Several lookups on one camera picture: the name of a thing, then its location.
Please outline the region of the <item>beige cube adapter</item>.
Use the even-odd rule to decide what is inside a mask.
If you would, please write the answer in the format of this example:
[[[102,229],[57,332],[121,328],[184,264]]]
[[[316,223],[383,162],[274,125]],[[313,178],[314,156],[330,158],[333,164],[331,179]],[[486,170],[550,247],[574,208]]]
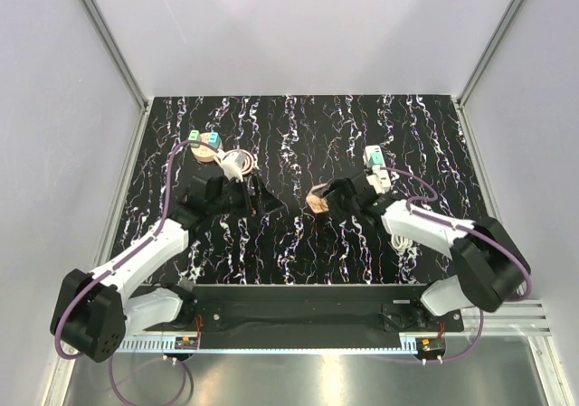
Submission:
[[[326,187],[327,184],[314,185],[306,196],[306,203],[314,214],[329,212],[327,201],[323,196]]]

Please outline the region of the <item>light blue plug adapter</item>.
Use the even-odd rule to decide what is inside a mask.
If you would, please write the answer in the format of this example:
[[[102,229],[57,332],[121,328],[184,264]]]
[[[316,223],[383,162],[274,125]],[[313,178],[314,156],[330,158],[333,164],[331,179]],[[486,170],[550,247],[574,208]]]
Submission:
[[[379,169],[384,165],[384,158],[379,150],[372,151],[368,157],[368,166],[371,169]]]

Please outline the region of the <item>teal plug adapter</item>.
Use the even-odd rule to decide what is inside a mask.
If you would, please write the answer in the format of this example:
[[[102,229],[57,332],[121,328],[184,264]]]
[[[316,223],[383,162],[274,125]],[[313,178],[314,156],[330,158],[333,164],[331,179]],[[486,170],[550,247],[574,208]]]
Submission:
[[[220,135],[217,132],[210,132],[208,136],[208,144],[213,148],[220,148],[222,141]]]

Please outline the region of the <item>green white plug adapter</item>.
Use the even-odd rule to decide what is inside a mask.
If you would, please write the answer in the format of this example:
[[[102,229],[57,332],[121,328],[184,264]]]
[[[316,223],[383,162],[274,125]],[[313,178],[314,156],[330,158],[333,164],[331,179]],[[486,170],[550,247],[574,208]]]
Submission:
[[[196,129],[191,130],[188,136],[189,146],[198,147],[201,141],[200,132]]]

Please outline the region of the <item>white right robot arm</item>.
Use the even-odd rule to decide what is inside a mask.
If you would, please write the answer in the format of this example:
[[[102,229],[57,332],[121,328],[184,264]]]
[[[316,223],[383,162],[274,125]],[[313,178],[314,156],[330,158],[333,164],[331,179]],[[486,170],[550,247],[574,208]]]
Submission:
[[[390,194],[380,177],[363,171],[318,189],[334,216],[356,217],[392,237],[434,250],[451,260],[454,275],[434,281],[411,307],[413,324],[431,330],[443,316],[465,307],[494,312],[506,301],[527,298],[531,268],[504,226],[492,217],[479,221],[430,212]]]

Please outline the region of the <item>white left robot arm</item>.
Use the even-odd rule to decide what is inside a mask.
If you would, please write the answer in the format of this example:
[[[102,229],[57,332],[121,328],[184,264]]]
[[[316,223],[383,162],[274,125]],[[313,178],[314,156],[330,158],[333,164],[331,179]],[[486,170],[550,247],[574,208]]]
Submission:
[[[189,287],[159,287],[141,296],[135,294],[137,289],[188,249],[213,218],[261,217],[282,205],[255,174],[239,181],[223,175],[193,180],[153,229],[117,257],[89,272],[74,269],[64,277],[50,324],[57,355],[65,360],[86,356],[101,363],[128,335],[161,324],[187,329],[195,321],[195,297]]]

